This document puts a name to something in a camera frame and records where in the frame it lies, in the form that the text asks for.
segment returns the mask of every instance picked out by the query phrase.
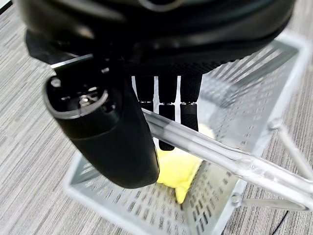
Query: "plastic basket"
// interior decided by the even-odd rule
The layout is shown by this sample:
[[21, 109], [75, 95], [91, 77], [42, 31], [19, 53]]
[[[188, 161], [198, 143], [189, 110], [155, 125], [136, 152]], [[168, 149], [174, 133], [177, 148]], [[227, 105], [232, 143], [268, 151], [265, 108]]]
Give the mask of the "plastic basket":
[[174, 190], [164, 185], [124, 189], [111, 183], [80, 153], [66, 174], [65, 191], [134, 235], [219, 235], [240, 205], [246, 181], [297, 203], [267, 200], [259, 205], [312, 209], [307, 192], [288, 185], [296, 183], [294, 177], [313, 190], [311, 181], [258, 158], [272, 136], [274, 128], [268, 123], [282, 115], [309, 51], [308, 44], [285, 32], [263, 50], [205, 74], [198, 119], [214, 130], [216, 141], [144, 111], [155, 137], [215, 163], [202, 163], [182, 205], [176, 203]]

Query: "yellow object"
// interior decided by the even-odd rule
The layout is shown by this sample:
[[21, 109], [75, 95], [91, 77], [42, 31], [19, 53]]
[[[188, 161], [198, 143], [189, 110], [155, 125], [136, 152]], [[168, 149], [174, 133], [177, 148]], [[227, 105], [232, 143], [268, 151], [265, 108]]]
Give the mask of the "yellow object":
[[[214, 138], [212, 130], [204, 125], [199, 132]], [[175, 148], [173, 151], [157, 150], [160, 174], [157, 182], [175, 188], [178, 203], [183, 203], [191, 183], [201, 165], [202, 159]]]

